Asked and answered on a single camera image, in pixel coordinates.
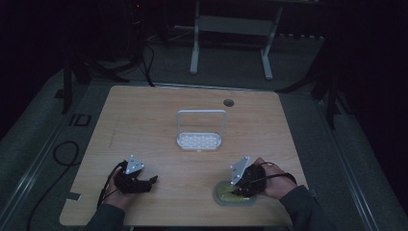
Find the sleeve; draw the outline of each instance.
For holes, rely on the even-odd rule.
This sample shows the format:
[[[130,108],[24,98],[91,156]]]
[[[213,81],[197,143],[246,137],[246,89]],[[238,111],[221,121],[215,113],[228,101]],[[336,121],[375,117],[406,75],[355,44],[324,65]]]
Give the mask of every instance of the sleeve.
[[[291,216],[293,230],[337,230],[304,186],[299,186],[280,199]]]
[[[85,227],[85,231],[121,231],[125,212],[110,204],[99,206],[92,219]]]

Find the white object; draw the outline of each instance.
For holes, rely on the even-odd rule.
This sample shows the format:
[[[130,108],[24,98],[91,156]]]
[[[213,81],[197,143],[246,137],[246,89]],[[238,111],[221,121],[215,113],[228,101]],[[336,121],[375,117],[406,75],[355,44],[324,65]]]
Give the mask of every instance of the white object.
[[[249,159],[251,158],[245,156],[242,160],[231,166],[231,185],[236,185],[241,180],[243,173],[245,172],[246,165],[248,165]]]
[[[185,114],[222,114],[222,122],[218,133],[182,132],[181,115]],[[224,110],[180,110],[177,112],[177,144],[183,150],[216,150],[222,143],[222,133],[227,113]]]
[[[133,173],[140,169],[144,168],[144,164],[142,164],[134,155],[130,155],[128,166],[126,167],[126,174]]]

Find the white metal stand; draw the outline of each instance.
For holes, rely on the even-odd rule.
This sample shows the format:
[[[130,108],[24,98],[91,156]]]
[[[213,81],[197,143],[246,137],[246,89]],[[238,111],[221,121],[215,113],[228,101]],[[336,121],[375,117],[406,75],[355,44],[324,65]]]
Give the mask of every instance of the white metal stand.
[[[234,33],[253,36],[268,36],[268,43],[264,49],[261,50],[262,64],[264,66],[265,78],[271,80],[272,71],[268,54],[272,46],[273,38],[279,19],[281,17],[283,8],[279,8],[274,21],[230,18],[220,16],[200,15],[199,10],[200,1],[195,1],[195,22],[194,22],[194,46],[192,48],[190,74],[196,74],[198,69],[199,43],[198,35],[200,31],[211,31],[221,33]]]

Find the cable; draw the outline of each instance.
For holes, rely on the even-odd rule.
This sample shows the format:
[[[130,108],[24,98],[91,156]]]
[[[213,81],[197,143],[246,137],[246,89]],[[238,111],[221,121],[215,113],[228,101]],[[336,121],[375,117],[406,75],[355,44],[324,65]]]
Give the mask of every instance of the cable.
[[[74,156],[74,158],[72,159],[72,161],[71,161],[70,163],[66,164],[66,163],[64,163],[64,162],[62,162],[62,161],[60,161],[60,160],[58,159],[58,157],[57,157],[57,150],[58,150],[61,146],[66,145],[66,144],[69,144],[69,143],[70,143],[70,144],[73,144],[73,145],[75,146],[76,151],[75,151],[75,156]],[[65,141],[65,142],[60,143],[59,145],[57,145],[57,146],[54,148],[54,150],[53,150],[54,160],[55,160],[59,165],[65,166],[66,169],[65,169],[64,172],[60,175],[60,177],[58,177],[57,180],[54,181],[54,183],[45,191],[45,193],[42,195],[42,197],[37,201],[37,204],[34,206],[33,210],[31,211],[31,213],[30,213],[30,215],[29,215],[29,218],[28,218],[28,220],[27,220],[27,224],[26,224],[26,225],[27,225],[27,226],[26,226],[26,230],[27,230],[27,231],[30,231],[30,230],[31,230],[31,221],[32,221],[32,219],[33,219],[34,213],[36,212],[36,210],[37,210],[39,204],[43,201],[43,199],[45,198],[45,196],[48,195],[48,193],[49,193],[49,192],[54,188],[54,186],[64,177],[64,175],[71,169],[71,167],[78,166],[78,165],[81,164],[81,162],[75,163],[76,160],[77,160],[77,158],[78,158],[78,155],[79,155],[79,146],[78,146],[78,144],[77,144],[75,141]]]
[[[266,177],[262,177],[262,178],[253,180],[253,181],[251,181],[250,184],[253,184],[253,183],[256,183],[256,182],[259,182],[259,181],[263,181],[263,180],[268,180],[270,178],[274,178],[274,177],[278,177],[278,176],[287,176],[287,177],[289,177],[289,175],[290,175],[289,173],[269,175],[269,176],[266,176]]]
[[[108,196],[112,195],[112,194],[113,194],[114,192],[116,192],[116,191],[117,191],[117,189],[115,189],[113,192],[111,192],[111,193],[105,195],[105,197],[103,197],[103,200],[105,200],[106,198],[108,198]]]
[[[151,47],[150,47],[149,45],[147,45],[147,44],[145,44],[145,46],[146,46],[147,48],[149,48],[150,51],[152,52],[152,58],[151,58],[151,60],[150,60],[149,66],[146,66],[146,61],[144,60],[144,56],[141,55],[141,61],[143,62],[143,66],[144,66],[144,71],[141,70],[141,73],[143,73],[144,76],[146,77],[146,81],[147,81],[147,83],[149,83],[150,87],[156,87],[156,86],[153,84],[153,82],[152,82],[152,80],[151,80],[151,77],[150,77],[150,68],[152,67],[153,60],[154,60],[154,50],[153,50],[153,48],[151,48]]]
[[[122,165],[123,165],[123,162],[117,164],[117,166],[114,167],[114,169],[112,170],[111,174],[109,174],[108,180],[106,181],[105,186],[104,186],[103,189],[101,190],[101,194],[99,194],[99,199],[98,199],[98,203],[96,204],[96,209],[99,208],[99,206],[102,204],[103,200],[104,200],[106,197],[108,197],[109,195],[111,195],[112,193],[114,193],[114,192],[111,192],[111,193],[109,193],[107,196],[105,196],[105,191],[106,191],[106,189],[108,189],[108,185],[109,185],[109,182],[111,181],[112,176],[114,176],[116,170],[117,170],[119,167],[122,167]]]

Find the wooden table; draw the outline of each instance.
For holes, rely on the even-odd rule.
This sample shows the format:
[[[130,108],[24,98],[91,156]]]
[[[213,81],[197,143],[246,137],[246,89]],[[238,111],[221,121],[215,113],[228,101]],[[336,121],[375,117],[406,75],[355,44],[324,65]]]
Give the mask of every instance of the wooden table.
[[[226,107],[224,99],[232,99]],[[183,151],[177,143],[179,110],[222,109],[227,112],[222,144],[216,151]],[[114,166],[134,154],[145,164],[139,179],[159,175],[149,193],[138,195],[125,225],[267,226],[290,225],[278,200],[257,196],[249,207],[222,207],[213,198],[220,181],[231,180],[230,166],[250,156],[274,162],[306,179],[293,144],[279,96],[274,92],[146,87],[113,87],[89,142],[60,221],[85,225]]]

